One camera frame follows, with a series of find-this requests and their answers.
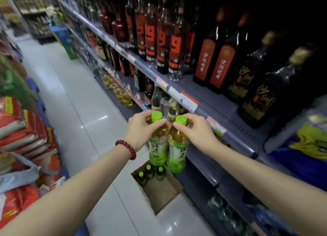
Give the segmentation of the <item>person's left hand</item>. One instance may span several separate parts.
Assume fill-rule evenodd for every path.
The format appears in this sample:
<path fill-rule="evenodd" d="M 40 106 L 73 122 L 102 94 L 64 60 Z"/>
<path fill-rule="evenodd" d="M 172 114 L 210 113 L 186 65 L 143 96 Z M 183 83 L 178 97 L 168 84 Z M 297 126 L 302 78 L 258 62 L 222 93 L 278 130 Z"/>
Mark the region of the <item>person's left hand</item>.
<path fill-rule="evenodd" d="M 151 118 L 152 113 L 152 110 L 146 110 L 129 118 L 127 131 L 123 140 L 135 152 L 138 152 L 151 137 L 149 135 L 150 124 L 147 123 L 147 120 Z"/>

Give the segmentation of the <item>person's right hand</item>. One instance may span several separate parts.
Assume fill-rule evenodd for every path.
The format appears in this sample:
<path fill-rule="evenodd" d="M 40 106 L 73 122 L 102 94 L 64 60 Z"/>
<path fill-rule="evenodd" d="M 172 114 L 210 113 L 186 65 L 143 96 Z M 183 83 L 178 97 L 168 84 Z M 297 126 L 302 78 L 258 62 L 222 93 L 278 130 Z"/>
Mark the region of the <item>person's right hand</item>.
<path fill-rule="evenodd" d="M 191 136 L 189 140 L 204 154 L 213 157 L 217 154 L 221 143 L 218 141 L 210 124 L 203 117 L 196 114 L 185 114 L 187 122 L 192 122 Z"/>

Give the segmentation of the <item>person's left forearm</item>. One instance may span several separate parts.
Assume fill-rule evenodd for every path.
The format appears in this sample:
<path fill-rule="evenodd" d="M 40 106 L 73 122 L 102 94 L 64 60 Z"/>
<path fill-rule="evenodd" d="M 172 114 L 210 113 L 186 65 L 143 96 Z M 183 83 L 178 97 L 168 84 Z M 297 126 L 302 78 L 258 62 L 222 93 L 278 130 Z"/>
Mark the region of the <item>person's left forearm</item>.
<path fill-rule="evenodd" d="M 74 236 L 136 153 L 130 146 L 115 146 L 20 213 L 0 230 L 0 236 Z"/>

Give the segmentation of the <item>person's right forearm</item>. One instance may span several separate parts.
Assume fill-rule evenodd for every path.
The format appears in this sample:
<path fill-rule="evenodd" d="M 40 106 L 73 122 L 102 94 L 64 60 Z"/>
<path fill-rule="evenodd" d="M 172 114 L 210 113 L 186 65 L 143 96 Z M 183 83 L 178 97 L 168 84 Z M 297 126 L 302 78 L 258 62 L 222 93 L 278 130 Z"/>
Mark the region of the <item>person's right forearm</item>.
<path fill-rule="evenodd" d="M 221 143 L 210 154 L 301 236 L 327 236 L 327 192 L 248 158 Z"/>

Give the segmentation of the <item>clear glass liquor bottle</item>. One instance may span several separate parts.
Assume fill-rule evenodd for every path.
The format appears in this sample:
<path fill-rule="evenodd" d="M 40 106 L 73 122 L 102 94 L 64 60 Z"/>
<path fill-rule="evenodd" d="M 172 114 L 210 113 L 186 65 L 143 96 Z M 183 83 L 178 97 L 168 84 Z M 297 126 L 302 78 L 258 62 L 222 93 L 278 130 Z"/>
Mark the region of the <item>clear glass liquor bottle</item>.
<path fill-rule="evenodd" d="M 180 104 L 174 99 L 170 98 L 169 100 L 169 109 L 167 113 L 167 122 L 172 125 L 176 117 L 180 114 Z"/>
<path fill-rule="evenodd" d="M 151 98 L 151 109 L 154 111 L 161 111 L 160 104 L 161 104 L 162 93 L 160 87 L 155 84 L 153 95 Z"/>
<path fill-rule="evenodd" d="M 168 117 L 168 111 L 170 107 L 169 102 L 170 102 L 170 96 L 167 93 L 163 94 L 160 100 L 160 112 L 162 113 L 163 118 Z"/>

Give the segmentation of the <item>row of shelf price tags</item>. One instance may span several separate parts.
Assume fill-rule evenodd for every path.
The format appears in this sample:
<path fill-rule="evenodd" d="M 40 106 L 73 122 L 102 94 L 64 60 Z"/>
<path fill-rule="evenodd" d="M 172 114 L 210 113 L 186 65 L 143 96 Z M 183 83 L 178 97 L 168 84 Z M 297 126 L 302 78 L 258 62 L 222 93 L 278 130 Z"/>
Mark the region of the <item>row of shelf price tags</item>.
<path fill-rule="evenodd" d="M 194 83 L 190 76 L 184 76 L 179 81 L 170 80 L 167 75 L 161 74 L 154 65 L 145 62 L 135 53 L 125 49 L 123 47 L 124 44 L 118 43 L 113 36 L 98 28 L 95 29 L 95 33 L 117 50 L 118 53 L 126 57 L 130 63 L 146 76 L 150 77 L 182 107 L 191 113 L 205 117 L 217 135 L 222 138 L 227 135 L 225 125 L 228 122 L 228 118 L 223 113 L 224 103 L 219 100 L 218 95 Z"/>

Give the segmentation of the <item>dark sauce bottle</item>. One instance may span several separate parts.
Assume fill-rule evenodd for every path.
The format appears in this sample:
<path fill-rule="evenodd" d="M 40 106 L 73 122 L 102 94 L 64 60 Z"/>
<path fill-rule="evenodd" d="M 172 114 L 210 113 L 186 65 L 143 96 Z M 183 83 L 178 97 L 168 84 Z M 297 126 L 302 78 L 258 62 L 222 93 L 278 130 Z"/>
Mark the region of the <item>dark sauce bottle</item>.
<path fill-rule="evenodd" d="M 134 84 L 139 92 L 145 92 L 145 75 L 137 67 L 134 67 Z"/>
<path fill-rule="evenodd" d="M 151 108 L 152 106 L 153 92 L 154 92 L 154 82 L 149 77 L 145 77 L 144 101 L 149 108 Z"/>

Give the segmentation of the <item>grey metal shelf unit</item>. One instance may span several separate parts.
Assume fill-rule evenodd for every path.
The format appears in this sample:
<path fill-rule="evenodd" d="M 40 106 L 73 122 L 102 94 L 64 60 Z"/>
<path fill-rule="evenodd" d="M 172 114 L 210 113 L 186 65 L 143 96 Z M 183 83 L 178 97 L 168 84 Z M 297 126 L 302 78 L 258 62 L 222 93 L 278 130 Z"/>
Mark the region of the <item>grey metal shelf unit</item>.
<path fill-rule="evenodd" d="M 79 44 L 81 49 L 87 51 L 89 59 L 97 62 L 95 74 L 97 81 L 105 76 L 108 81 L 104 85 L 109 89 L 120 85 L 127 96 L 134 101 L 133 110 L 121 109 L 126 119 L 128 113 L 136 113 L 138 110 L 147 110 L 150 105 L 145 102 L 145 81 L 138 80 L 130 74 L 125 76 L 120 67 L 118 56 L 128 62 L 128 70 L 139 70 L 151 82 L 160 85 L 162 92 L 173 97 L 184 109 L 195 112 L 209 120 L 216 135 L 223 143 L 231 143 L 231 147 L 242 154 L 258 160 L 268 166 L 293 175 L 281 164 L 277 163 L 263 151 L 264 137 L 268 136 L 271 123 L 262 129 L 253 129 L 236 115 L 236 104 L 232 103 L 223 95 L 218 95 L 192 81 L 190 75 L 182 77 L 181 81 L 172 81 L 150 67 L 145 61 L 130 51 L 127 43 L 118 43 L 113 36 L 108 35 L 104 29 L 91 21 L 91 16 L 84 15 L 82 8 L 75 0 L 57 0 L 64 15 L 67 15 L 67 28 L 71 31 L 74 45 Z M 272 214 L 260 214 L 254 205 L 246 204 L 250 195 L 245 195 L 245 188 L 230 174 L 210 157 L 205 156 L 200 150 L 191 145 L 186 155 L 186 171 L 175 174 L 181 182 L 185 193 L 197 206 L 198 210 L 211 224 L 217 235 L 231 235 L 227 229 L 223 229 L 221 223 L 215 222 L 214 212 L 209 209 L 207 200 L 214 194 L 222 195 L 242 219 L 264 232 L 267 236 L 297 236 L 287 231 L 286 222 L 278 221 Z"/>

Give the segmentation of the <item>row of yellow oil bottles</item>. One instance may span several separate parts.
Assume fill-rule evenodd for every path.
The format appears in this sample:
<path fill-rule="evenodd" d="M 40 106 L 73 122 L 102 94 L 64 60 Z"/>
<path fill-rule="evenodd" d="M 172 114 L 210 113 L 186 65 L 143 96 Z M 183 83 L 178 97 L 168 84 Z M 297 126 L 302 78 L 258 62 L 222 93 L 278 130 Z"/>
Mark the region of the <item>row of yellow oil bottles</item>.
<path fill-rule="evenodd" d="M 98 72 L 105 87 L 116 95 L 120 103 L 123 103 L 126 107 L 133 106 L 132 98 L 102 66 L 99 66 Z"/>

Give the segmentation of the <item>open cardboard box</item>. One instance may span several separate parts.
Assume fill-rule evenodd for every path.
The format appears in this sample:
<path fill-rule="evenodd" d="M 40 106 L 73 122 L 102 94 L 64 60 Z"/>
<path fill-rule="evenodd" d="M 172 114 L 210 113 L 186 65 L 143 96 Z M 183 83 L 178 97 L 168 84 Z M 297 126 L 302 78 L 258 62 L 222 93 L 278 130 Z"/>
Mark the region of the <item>open cardboard box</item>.
<path fill-rule="evenodd" d="M 179 194 L 182 193 L 183 187 L 181 183 L 174 177 L 166 165 L 162 165 L 166 170 L 166 177 L 163 181 L 156 180 L 155 176 L 152 180 L 148 180 L 146 186 L 141 187 L 137 182 L 137 176 L 140 171 L 146 173 L 146 165 L 151 164 L 146 161 L 139 168 L 131 173 L 134 181 L 137 183 L 146 201 L 149 203 L 153 213 L 157 216 L 164 208 L 166 208 Z"/>

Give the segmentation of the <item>dark red round bottle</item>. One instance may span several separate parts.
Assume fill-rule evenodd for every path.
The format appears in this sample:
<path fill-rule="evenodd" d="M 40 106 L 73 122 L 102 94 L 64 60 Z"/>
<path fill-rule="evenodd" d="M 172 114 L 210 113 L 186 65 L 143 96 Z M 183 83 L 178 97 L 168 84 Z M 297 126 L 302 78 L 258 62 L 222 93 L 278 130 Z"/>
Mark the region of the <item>dark red round bottle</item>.
<path fill-rule="evenodd" d="M 115 19 L 112 21 L 112 27 L 114 35 L 118 42 L 129 41 L 127 27 L 123 22 L 121 10 L 116 11 Z"/>
<path fill-rule="evenodd" d="M 109 35 L 113 35 L 112 21 L 105 7 L 100 8 L 100 19 L 105 32 Z"/>

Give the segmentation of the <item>yellow and blue bag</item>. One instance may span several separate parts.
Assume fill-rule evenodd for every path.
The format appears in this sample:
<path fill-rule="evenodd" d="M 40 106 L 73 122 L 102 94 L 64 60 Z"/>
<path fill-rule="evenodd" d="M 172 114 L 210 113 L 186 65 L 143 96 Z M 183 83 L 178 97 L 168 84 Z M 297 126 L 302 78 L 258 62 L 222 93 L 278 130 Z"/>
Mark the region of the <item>yellow and blue bag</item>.
<path fill-rule="evenodd" d="M 296 178 L 327 192 L 327 116 L 309 113 L 294 120 L 264 149 Z"/>

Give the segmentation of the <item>grey sack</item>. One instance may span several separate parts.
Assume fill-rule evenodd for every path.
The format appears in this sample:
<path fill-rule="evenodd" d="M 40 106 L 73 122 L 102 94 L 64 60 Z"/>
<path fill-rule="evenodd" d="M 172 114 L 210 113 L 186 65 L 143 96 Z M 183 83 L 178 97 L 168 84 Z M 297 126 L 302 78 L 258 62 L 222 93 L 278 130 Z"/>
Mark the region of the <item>grey sack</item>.
<path fill-rule="evenodd" d="M 58 171 L 38 166 L 15 152 L 0 153 L 0 194 L 35 182 L 40 172 L 58 174 Z"/>

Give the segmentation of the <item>pile of green packets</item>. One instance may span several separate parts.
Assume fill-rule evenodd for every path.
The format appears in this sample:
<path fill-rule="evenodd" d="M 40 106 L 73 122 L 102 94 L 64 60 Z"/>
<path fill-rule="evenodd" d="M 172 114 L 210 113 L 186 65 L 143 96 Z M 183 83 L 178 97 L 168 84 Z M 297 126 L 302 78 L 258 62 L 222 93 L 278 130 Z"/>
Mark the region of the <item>pile of green packets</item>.
<path fill-rule="evenodd" d="M 14 56 L 6 35 L 0 31 L 0 98 L 14 97 L 23 109 L 37 112 L 37 104 L 22 63 Z"/>

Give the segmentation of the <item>background goods shelf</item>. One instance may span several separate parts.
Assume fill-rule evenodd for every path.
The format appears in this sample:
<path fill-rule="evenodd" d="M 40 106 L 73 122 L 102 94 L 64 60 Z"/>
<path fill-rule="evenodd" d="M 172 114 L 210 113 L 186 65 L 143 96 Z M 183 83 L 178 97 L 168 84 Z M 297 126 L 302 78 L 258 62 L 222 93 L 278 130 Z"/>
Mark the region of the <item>background goods shelf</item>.
<path fill-rule="evenodd" d="M 22 16 L 23 23 L 27 27 L 30 35 L 38 41 L 40 45 L 53 43 L 55 37 L 49 24 L 51 19 L 46 13 L 46 9 L 55 5 L 55 0 L 10 0 L 18 9 L 18 14 Z"/>

